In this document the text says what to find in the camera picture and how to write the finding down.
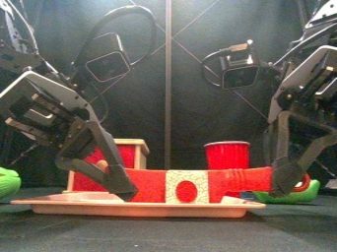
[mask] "green toy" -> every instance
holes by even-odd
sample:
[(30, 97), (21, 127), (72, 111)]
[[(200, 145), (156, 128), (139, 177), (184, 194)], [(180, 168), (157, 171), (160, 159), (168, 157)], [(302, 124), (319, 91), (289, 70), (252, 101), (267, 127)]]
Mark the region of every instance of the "green toy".
[(0, 199), (17, 193), (21, 179), (14, 170), (0, 167)]
[(293, 192), (287, 197), (274, 198), (267, 192), (254, 192), (258, 200), (264, 204), (295, 204), (301, 202), (311, 202), (318, 193), (319, 181), (310, 180), (309, 187), (302, 192)]

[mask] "white tray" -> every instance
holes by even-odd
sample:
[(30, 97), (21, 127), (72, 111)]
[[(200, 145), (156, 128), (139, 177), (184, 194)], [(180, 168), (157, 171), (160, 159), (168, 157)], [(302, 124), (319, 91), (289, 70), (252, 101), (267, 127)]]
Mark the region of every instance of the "white tray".
[(247, 209), (266, 207), (264, 204), (232, 197), (223, 197), (219, 204), (128, 203), (107, 192), (54, 194), (10, 203), (30, 205), (37, 214), (161, 218), (240, 218)]

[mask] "black backdrop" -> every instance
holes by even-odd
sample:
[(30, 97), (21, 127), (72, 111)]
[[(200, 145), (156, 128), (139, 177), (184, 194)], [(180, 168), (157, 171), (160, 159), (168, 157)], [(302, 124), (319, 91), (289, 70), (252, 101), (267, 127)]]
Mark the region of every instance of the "black backdrop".
[[(311, 2), (306, 1), (307, 12)], [(148, 8), (157, 24), (155, 52), (117, 81), (95, 84), (103, 94), (109, 114), (103, 123), (115, 138), (145, 141), (147, 166), (164, 167), (165, 100), (165, 1), (163, 0), (57, 0), (24, 1), (29, 22), (36, 31), (40, 54), (65, 75), (89, 29), (100, 18), (124, 5)], [(254, 40), (259, 58), (275, 62), (289, 43), (301, 37), (298, 8), (294, 0), (188, 0), (172, 1), (171, 9), (171, 168), (199, 169), (207, 166), (203, 145), (216, 141), (250, 143), (250, 166), (262, 166), (262, 134), (272, 83), (259, 80), (254, 87), (219, 91), (200, 77), (200, 61), (232, 44)], [(113, 20), (101, 32), (116, 32), (128, 57), (141, 55), (148, 43), (148, 26), (141, 17)], [(104, 106), (91, 88), (85, 96), (96, 113)], [(6, 163), (30, 142), (14, 134)], [(24, 185), (64, 185), (65, 173), (52, 162), (52, 152), (34, 149), (14, 164)]]

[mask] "black cable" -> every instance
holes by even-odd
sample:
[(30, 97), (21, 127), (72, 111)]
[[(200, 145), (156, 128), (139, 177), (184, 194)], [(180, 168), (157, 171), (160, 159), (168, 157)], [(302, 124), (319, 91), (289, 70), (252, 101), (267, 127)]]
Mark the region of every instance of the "black cable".
[(145, 54), (136, 59), (132, 63), (129, 63), (129, 65), (133, 65), (136, 63), (139, 63), (152, 52), (153, 47), (155, 47), (155, 37), (156, 37), (156, 26), (155, 26), (155, 20), (153, 20), (153, 16), (149, 12), (148, 9), (145, 9), (141, 6), (136, 6), (136, 5), (131, 5), (131, 6), (123, 6), (117, 9), (115, 9), (113, 11), (111, 11), (104, 17), (103, 19), (99, 21), (99, 23), (96, 24), (96, 26), (91, 29), (91, 32), (88, 34), (88, 37), (84, 41), (84, 44), (80, 48), (79, 54), (76, 56), (76, 59), (73, 61), (73, 66), (77, 66), (83, 63), (84, 59), (85, 59), (85, 51), (87, 48), (89, 47), (89, 44), (92, 42), (92, 40), (95, 39), (95, 37), (99, 34), (100, 29), (103, 28), (103, 26), (113, 19), (116, 19), (117, 17), (123, 16), (123, 15), (129, 15), (129, 14), (140, 14), (143, 15), (151, 25), (151, 41), (149, 41), (149, 45), (148, 45), (148, 49)]

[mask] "red cup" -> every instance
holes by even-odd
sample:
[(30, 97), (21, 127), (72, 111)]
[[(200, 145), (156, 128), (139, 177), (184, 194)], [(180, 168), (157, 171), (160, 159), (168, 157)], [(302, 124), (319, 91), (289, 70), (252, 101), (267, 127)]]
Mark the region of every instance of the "red cup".
[(240, 141), (214, 142), (204, 145), (208, 169), (248, 168), (250, 144)]

